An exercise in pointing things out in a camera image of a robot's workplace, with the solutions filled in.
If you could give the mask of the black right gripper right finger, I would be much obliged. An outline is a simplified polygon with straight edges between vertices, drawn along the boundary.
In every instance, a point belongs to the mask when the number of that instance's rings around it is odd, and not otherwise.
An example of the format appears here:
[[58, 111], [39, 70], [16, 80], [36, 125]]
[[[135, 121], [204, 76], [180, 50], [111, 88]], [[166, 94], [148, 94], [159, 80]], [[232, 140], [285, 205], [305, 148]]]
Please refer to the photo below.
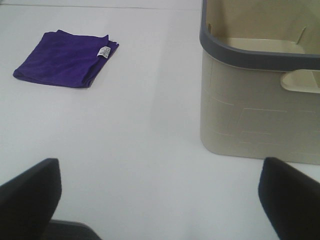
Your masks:
[[281, 240], [320, 238], [320, 184], [286, 162], [263, 161], [258, 197]]

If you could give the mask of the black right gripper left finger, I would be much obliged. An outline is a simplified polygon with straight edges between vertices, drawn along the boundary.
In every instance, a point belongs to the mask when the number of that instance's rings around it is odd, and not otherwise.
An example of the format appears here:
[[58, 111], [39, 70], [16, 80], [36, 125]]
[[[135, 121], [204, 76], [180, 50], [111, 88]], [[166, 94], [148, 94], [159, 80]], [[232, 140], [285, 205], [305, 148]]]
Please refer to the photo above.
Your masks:
[[62, 195], [59, 160], [47, 158], [0, 186], [0, 238], [39, 240]]

